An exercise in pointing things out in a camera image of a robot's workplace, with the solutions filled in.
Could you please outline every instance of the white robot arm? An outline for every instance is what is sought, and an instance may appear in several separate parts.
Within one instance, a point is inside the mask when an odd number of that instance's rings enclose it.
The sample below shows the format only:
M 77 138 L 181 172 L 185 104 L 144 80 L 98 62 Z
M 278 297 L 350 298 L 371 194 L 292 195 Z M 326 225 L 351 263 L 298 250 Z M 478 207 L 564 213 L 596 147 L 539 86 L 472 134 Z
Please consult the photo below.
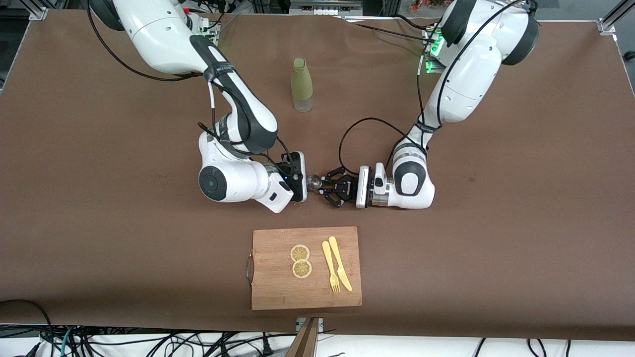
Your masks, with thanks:
M 292 199 L 307 197 L 301 152 L 274 163 L 252 161 L 277 139 L 273 113 L 256 98 L 234 66 L 203 34 L 209 21 L 186 13 L 179 0 L 92 0 L 93 11 L 111 29 L 125 31 L 141 57 L 155 70 L 181 74 L 201 72 L 229 102 L 231 112 L 199 137 L 203 167 L 199 185 L 219 202 L 255 199 L 280 212 Z
M 538 39 L 538 24 L 525 2 L 456 0 L 450 4 L 430 38 L 430 61 L 444 67 L 422 115 L 392 152 L 392 176 L 384 165 L 359 171 L 356 206 L 428 208 L 434 185 L 427 169 L 427 144 L 443 123 L 467 118 L 489 89 L 501 64 L 522 61 Z

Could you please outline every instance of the cable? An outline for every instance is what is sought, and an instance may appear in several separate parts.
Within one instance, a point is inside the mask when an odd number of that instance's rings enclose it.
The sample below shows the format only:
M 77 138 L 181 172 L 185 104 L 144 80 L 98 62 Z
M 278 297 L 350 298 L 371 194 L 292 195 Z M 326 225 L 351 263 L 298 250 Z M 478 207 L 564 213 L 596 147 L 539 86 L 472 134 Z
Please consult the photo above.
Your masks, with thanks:
M 452 71 L 454 66 L 457 64 L 458 60 L 461 58 L 461 56 L 467 50 L 467 48 L 470 46 L 470 44 L 473 42 L 473 40 L 476 39 L 476 36 L 478 36 L 478 34 L 480 34 L 481 31 L 492 20 L 494 20 L 497 16 L 499 16 L 503 11 L 507 10 L 508 8 L 514 6 L 515 4 L 518 4 L 518 3 L 522 2 L 522 1 L 530 1 L 530 2 L 532 2 L 535 5 L 534 8 L 530 8 L 530 12 L 535 12 L 538 9 L 538 3 L 536 2 L 536 0 L 514 0 L 513 2 L 503 6 L 503 8 L 501 8 L 498 11 L 496 11 L 496 13 L 494 13 L 494 15 L 492 15 L 489 19 L 487 19 L 487 21 L 483 25 L 481 25 L 479 27 L 479 29 L 474 33 L 474 35 L 472 35 L 470 40 L 468 40 L 468 42 L 466 42 L 465 46 L 463 46 L 463 48 L 459 51 L 459 53 L 454 57 L 454 59 L 452 60 L 452 63 L 448 67 L 448 71 L 445 73 L 445 77 L 443 78 L 443 81 L 441 82 L 441 87 L 439 89 L 439 97 L 437 98 L 437 120 L 439 121 L 439 123 L 441 123 L 441 98 L 443 97 L 443 88 L 445 88 L 445 83 L 448 80 L 448 76 L 450 75 L 450 72 Z
M 230 97 L 232 97 L 232 99 L 234 100 L 234 102 L 235 102 L 235 103 L 237 103 L 237 105 L 240 107 L 240 109 L 242 109 L 242 110 L 243 110 L 244 116 L 247 118 L 247 135 L 246 135 L 246 137 L 245 137 L 245 139 L 244 139 L 244 140 L 241 140 L 241 141 L 230 141 L 229 143 L 230 143 L 230 144 L 232 144 L 232 145 L 240 145 L 240 144 L 244 144 L 244 143 L 245 143 L 247 140 L 249 140 L 249 138 L 251 137 L 251 122 L 249 121 L 249 115 L 247 114 L 247 110 L 244 108 L 243 103 L 242 103 L 240 100 L 238 100 L 238 98 L 237 98 L 236 94 L 234 94 L 234 92 L 233 92 L 233 91 L 231 91 L 229 88 L 224 87 L 223 85 L 218 84 L 218 83 L 216 83 L 216 82 L 214 82 L 214 81 L 212 81 L 211 83 L 212 83 L 212 85 L 214 85 L 216 88 L 218 88 L 218 90 L 220 90 L 220 91 L 221 91 L 221 93 L 222 93 L 223 91 L 226 91 L 226 92 L 227 92 L 227 94 L 229 94 L 229 96 L 230 96 Z
M 271 356 L 272 354 L 274 354 L 274 351 L 271 349 L 271 346 L 269 345 L 269 338 L 267 337 L 267 334 L 263 332 L 262 333 L 262 352 L 260 353 L 260 355 L 266 357 L 266 356 Z
M 163 357 L 172 357 L 174 355 L 174 352 L 177 351 L 177 349 L 179 349 L 181 346 L 183 346 L 185 344 L 185 346 L 189 347 L 192 350 L 192 357 L 194 357 L 194 347 L 192 347 L 192 345 L 190 344 L 186 344 L 187 341 L 189 339 L 191 339 L 194 336 L 198 336 L 199 332 L 195 333 L 194 335 L 188 337 L 187 339 L 184 339 L 183 342 L 181 342 L 180 344 L 178 344 L 177 347 L 174 347 L 175 344 L 177 344 L 176 341 L 173 341 L 172 339 L 170 339 L 170 346 L 172 347 L 172 352 L 170 352 L 170 355 L 168 355 L 168 348 L 166 347 L 166 349 L 163 350 Z
M 478 343 L 478 346 L 476 346 L 476 352 L 474 352 L 474 357 L 478 357 L 478 354 L 481 353 L 481 347 L 483 347 L 483 344 L 485 343 L 485 339 L 486 337 L 483 337 L 481 339 L 481 342 Z
M 540 348 L 542 349 L 542 357 L 547 357 L 547 351 L 545 351 L 545 346 L 542 344 L 542 341 L 540 339 L 537 339 L 538 343 L 540 344 Z M 529 347 L 529 350 L 531 351 L 531 354 L 534 355 L 534 357 L 540 357 L 532 348 L 531 346 L 531 339 L 527 339 L 527 347 Z
M 205 4 L 205 6 L 207 6 L 207 8 L 209 9 L 210 13 L 213 13 L 213 12 L 214 12 L 214 11 L 212 10 L 212 8 L 211 8 L 212 6 L 213 6 L 216 10 L 218 10 L 218 12 L 221 12 L 221 13 L 222 13 L 222 12 L 224 12 L 224 11 L 221 11 L 221 10 L 220 10 L 220 8 L 218 8 L 218 6 L 214 6 L 214 4 L 210 5 L 210 2 L 209 2 L 209 1 L 198 0 L 198 5 L 199 5 L 199 8 L 201 7 L 201 4 Z
M 400 18 L 400 19 L 404 20 L 405 22 L 407 22 L 408 25 L 410 25 L 410 26 L 412 26 L 412 27 L 414 27 L 416 29 L 425 30 L 425 26 L 419 26 L 419 25 L 415 24 L 414 22 L 410 21 L 409 18 L 407 18 L 407 17 L 405 17 L 405 16 L 403 16 L 401 14 L 396 13 L 392 17 Z
M 271 337 L 282 337 L 282 336 L 296 336 L 296 334 L 295 334 L 295 333 L 277 333 L 277 334 L 275 334 L 275 335 L 269 335 L 269 336 L 267 336 L 267 337 L 270 337 L 270 338 L 271 338 Z M 255 337 L 255 338 L 253 338 L 253 339 L 244 340 L 244 341 L 240 342 L 239 344 L 235 344 L 235 345 L 233 345 L 233 346 L 231 346 L 231 347 L 228 347 L 228 348 L 227 348 L 227 352 L 229 352 L 231 349 L 234 349 L 234 348 L 236 348 L 236 347 L 239 347 L 239 346 L 242 346 L 242 345 L 248 344 L 249 342 L 253 342 L 253 341 L 257 341 L 257 340 L 262 340 L 262 339 L 263 339 L 263 337 L 261 336 L 261 337 Z
M 101 345 L 101 346 L 122 346 L 125 344 L 139 344 L 142 342 L 154 342 L 158 340 L 163 340 L 164 337 L 158 337 L 156 339 L 147 339 L 147 340 L 136 340 L 136 341 L 126 341 L 126 342 L 90 342 L 92 344 Z
M 218 17 L 218 20 L 216 20 L 216 22 L 215 22 L 215 23 L 213 23 L 213 24 L 211 24 L 209 27 L 205 27 L 205 28 L 203 28 L 203 31 L 207 31 L 207 30 L 213 29 L 213 28 L 214 28 L 214 26 L 216 26 L 216 25 L 218 25 L 218 24 L 220 23 L 220 21 L 223 19 L 223 16 L 224 16 L 224 15 L 225 15 L 225 13 L 224 13 L 224 12 L 223 12 L 223 13 L 221 13 L 221 14 L 220 14 L 220 16 Z
M 201 123 L 200 121 L 197 124 L 198 124 L 199 128 L 203 129 L 203 131 L 205 131 L 207 134 L 210 134 L 211 137 L 213 137 L 214 139 L 220 141 L 220 138 L 218 137 L 218 135 L 216 135 L 216 133 L 214 133 L 207 126 L 205 126 L 205 124 Z M 264 152 L 262 152 L 260 154 L 254 154 L 252 152 L 242 151 L 242 150 L 238 150 L 236 148 L 234 148 L 234 150 L 236 152 L 238 152 L 239 154 L 242 154 L 242 155 L 245 155 L 245 156 L 261 156 L 263 158 L 266 158 L 267 161 L 269 161 L 272 165 L 274 165 L 276 167 L 276 169 L 280 173 L 284 172 L 284 171 L 282 171 L 282 168 L 280 168 L 280 166 L 278 166 L 278 164 L 272 158 L 270 158 L 269 155 L 265 154 Z
M 371 29 L 371 30 L 375 30 L 375 31 L 381 31 L 381 32 L 386 32 L 387 34 L 393 34 L 393 35 L 397 35 L 397 36 L 403 36 L 403 37 L 407 37 L 407 38 L 412 38 L 412 39 L 418 39 L 419 41 L 429 41 L 428 39 L 424 39 L 423 37 L 420 36 L 412 36 L 412 35 L 407 35 L 407 34 L 402 34 L 400 32 L 394 32 L 394 31 L 390 31 L 390 30 L 384 30 L 384 29 L 380 29 L 378 27 L 372 27 L 372 26 L 368 26 L 368 25 L 362 25 L 362 24 L 358 24 L 356 22 L 352 23 L 353 25 L 357 25 L 360 27 L 364 27 L 366 29 Z
M 174 352 L 175 352 L 175 351 L 176 351 L 179 347 L 181 347 L 182 345 L 184 345 L 185 343 L 187 343 L 187 341 L 191 340 L 192 338 L 194 338 L 194 337 L 195 337 L 195 336 L 197 336 L 198 334 L 199 334 L 199 333 L 198 333 L 198 332 L 196 332 L 196 333 L 194 333 L 193 335 L 191 335 L 190 337 L 188 337 L 188 338 L 184 339 L 181 343 L 179 343 L 179 345 L 178 345 L 177 347 L 172 347 L 172 352 L 170 353 L 170 355 L 168 355 L 168 357 L 172 357 L 172 356 L 174 355 Z
M 436 29 L 439 27 L 439 24 L 441 23 L 441 21 L 437 22 L 436 24 L 434 24 L 434 27 L 432 28 L 432 34 L 434 34 L 436 32 Z M 419 78 L 421 77 L 421 66 L 422 66 L 422 62 L 425 60 L 425 51 L 428 49 L 428 44 L 430 44 L 430 41 L 426 42 L 424 45 L 424 49 L 421 51 L 421 57 L 419 59 L 419 68 L 417 70 L 417 97 L 419 99 L 419 109 L 421 110 L 421 123 L 423 125 L 425 125 L 425 115 L 424 115 L 424 103 L 423 100 L 421 99 L 421 85 L 419 84 Z M 443 126 L 443 124 L 441 124 L 441 120 L 438 119 L 439 122 L 439 128 Z M 421 132 L 421 143 L 420 145 L 423 147 L 424 146 L 424 133 Z
M 249 346 L 251 346 L 253 349 L 255 349 L 255 350 L 256 350 L 256 352 L 258 353 L 258 356 L 259 356 L 259 357 L 264 357 L 264 356 L 265 356 L 265 354 L 264 354 L 261 350 L 259 350 L 259 349 L 258 349 L 258 347 L 256 347 L 256 346 L 254 346 L 253 344 L 251 344 L 251 342 L 247 342 L 247 344 L 248 344 Z
M 410 137 L 407 136 L 406 133 L 404 133 L 403 131 L 401 131 L 399 128 L 397 128 L 396 126 L 390 124 L 389 122 L 387 122 L 386 120 L 383 119 L 379 119 L 379 118 L 364 118 L 364 119 L 360 119 L 358 121 L 356 121 L 355 123 L 353 123 L 353 125 L 349 126 L 348 129 L 346 129 L 346 131 L 344 132 L 344 135 L 342 135 L 342 139 L 340 140 L 340 147 L 337 151 L 337 157 L 340 160 L 340 165 L 344 168 L 344 170 L 352 173 L 353 175 L 359 175 L 358 172 L 352 171 L 350 169 L 348 169 L 345 165 L 344 162 L 342 161 L 342 144 L 344 143 L 344 139 L 346 138 L 346 135 L 349 133 L 349 131 L 351 129 L 353 129 L 355 126 L 357 126 L 359 123 L 362 123 L 363 121 L 367 121 L 367 120 L 374 120 L 374 121 L 378 121 L 380 123 L 386 124 L 387 126 L 390 126 L 394 131 L 398 132 L 399 134 L 401 134 L 401 136 L 405 139 L 408 139 L 412 144 L 415 145 L 415 147 L 419 150 L 421 150 L 421 152 L 424 155 L 427 155 L 427 151 L 418 143 L 416 143 L 414 140 L 412 140 Z M 392 151 L 391 151 L 391 155 L 388 157 L 388 161 L 390 161 L 392 157 Z
M 93 28 L 93 31 L 95 32 L 95 35 L 97 36 L 97 39 L 99 40 L 99 42 L 102 43 L 102 46 L 104 46 L 106 51 L 108 51 L 108 53 L 110 53 L 110 55 L 115 60 L 117 60 L 117 62 L 119 62 L 119 64 L 124 66 L 126 69 L 128 69 L 132 73 L 138 74 L 139 76 L 142 76 L 142 77 L 145 77 L 145 78 L 148 78 L 148 79 L 153 79 L 155 81 L 162 81 L 162 82 L 185 81 L 186 79 L 190 79 L 190 78 L 193 78 L 193 77 L 201 76 L 201 74 L 198 74 L 198 73 L 190 73 L 190 74 L 178 75 L 176 78 L 162 78 L 162 77 L 151 76 L 151 75 L 145 74 L 143 72 L 139 72 L 138 70 L 130 67 L 129 65 L 126 64 L 126 62 L 123 62 L 119 57 L 117 57 L 117 55 L 110 49 L 110 47 L 108 47 L 108 45 L 106 44 L 106 42 L 102 38 L 102 35 L 99 34 L 99 31 L 97 31 L 97 27 L 95 26 L 95 21 L 93 21 L 93 15 L 91 14 L 91 11 L 90 11 L 90 0 L 86 0 L 86 1 L 87 1 L 87 3 L 86 3 L 86 13 L 88 14 L 88 21 L 90 22 L 90 26 Z
M 237 334 L 236 332 L 223 332 L 220 338 L 207 350 L 207 352 L 203 354 L 203 357 L 210 357 L 211 354 L 214 353 L 214 351 L 216 351 L 216 348 L 220 347 L 220 345 L 222 344 L 225 344 L 230 338 L 232 338 L 236 334 Z
M 284 152 L 286 153 L 286 157 L 290 160 L 291 153 L 289 152 L 289 149 L 286 147 L 286 145 L 284 144 L 282 139 L 280 139 L 280 137 L 276 136 L 276 140 L 280 143 L 280 145 L 282 145 L 282 148 L 284 149 Z
M 65 356 L 66 354 L 64 353 L 66 351 L 66 342 L 69 339 L 69 335 L 70 332 L 73 331 L 73 326 L 69 327 L 68 330 L 66 330 L 66 333 L 64 334 L 64 338 L 62 339 L 62 346 L 60 347 L 60 357 Z
M 39 312 L 42 314 L 42 316 L 44 316 L 44 319 L 46 320 L 46 326 L 48 327 L 48 331 L 51 334 L 51 341 L 54 342 L 55 341 L 55 334 L 53 333 L 53 324 L 51 323 L 51 319 L 48 317 L 48 314 L 46 313 L 44 308 L 42 306 L 40 306 L 37 302 L 31 301 L 31 300 L 25 300 L 25 299 L 12 299 L 12 300 L 0 301 L 0 306 L 6 305 L 6 304 L 11 304 L 11 303 L 16 303 L 16 302 L 21 302 L 23 304 L 28 304 L 28 305 L 34 306 L 36 309 L 39 310 Z M 53 351 L 54 350 L 55 350 L 54 348 L 51 348 L 51 357 L 53 357 Z

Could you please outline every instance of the yellow fork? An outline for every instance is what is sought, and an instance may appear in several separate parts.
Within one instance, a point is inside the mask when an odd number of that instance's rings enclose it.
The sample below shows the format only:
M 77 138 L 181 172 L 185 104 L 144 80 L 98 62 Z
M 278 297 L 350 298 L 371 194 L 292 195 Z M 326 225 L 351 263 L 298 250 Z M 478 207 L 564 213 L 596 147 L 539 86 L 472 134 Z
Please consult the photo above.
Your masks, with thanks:
M 331 289 L 333 293 L 338 293 L 340 292 L 340 280 L 337 278 L 337 275 L 335 275 L 335 270 L 333 269 L 333 257 L 331 256 L 331 246 L 328 244 L 328 241 L 322 242 L 322 250 L 326 257 L 328 270 L 331 272 L 331 276 L 328 278 L 331 283 Z

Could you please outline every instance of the wooden cutting board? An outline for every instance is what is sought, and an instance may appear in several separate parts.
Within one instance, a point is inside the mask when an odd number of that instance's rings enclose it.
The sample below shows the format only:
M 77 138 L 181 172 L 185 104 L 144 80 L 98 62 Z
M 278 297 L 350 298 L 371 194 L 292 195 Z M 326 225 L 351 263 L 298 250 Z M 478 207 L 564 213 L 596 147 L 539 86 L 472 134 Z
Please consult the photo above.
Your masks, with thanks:
M 329 283 L 329 270 L 322 242 L 337 238 L 342 263 L 352 286 L 346 290 L 340 281 L 335 294 Z M 291 267 L 291 249 L 303 244 L 309 249 L 311 274 L 298 279 Z M 266 229 L 253 232 L 253 281 L 251 309 L 307 309 L 317 307 L 361 306 L 361 278 L 357 227 Z M 333 268 L 337 261 L 333 255 Z

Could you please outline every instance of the label strap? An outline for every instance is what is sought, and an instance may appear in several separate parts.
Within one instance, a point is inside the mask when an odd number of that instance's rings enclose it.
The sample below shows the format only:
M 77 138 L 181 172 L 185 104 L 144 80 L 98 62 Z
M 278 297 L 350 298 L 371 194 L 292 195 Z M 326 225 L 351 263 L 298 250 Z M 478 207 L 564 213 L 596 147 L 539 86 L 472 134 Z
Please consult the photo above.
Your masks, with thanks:
M 216 62 L 211 67 L 208 67 L 203 74 L 207 82 L 213 81 L 221 74 L 235 72 L 236 68 L 229 62 Z
M 428 134 L 434 134 L 436 133 L 437 130 L 441 129 L 441 127 L 438 128 L 433 128 L 431 126 L 427 126 L 425 124 L 423 124 L 423 122 L 417 120 L 417 122 L 415 123 L 415 126 L 421 130 L 424 133 L 428 133 Z

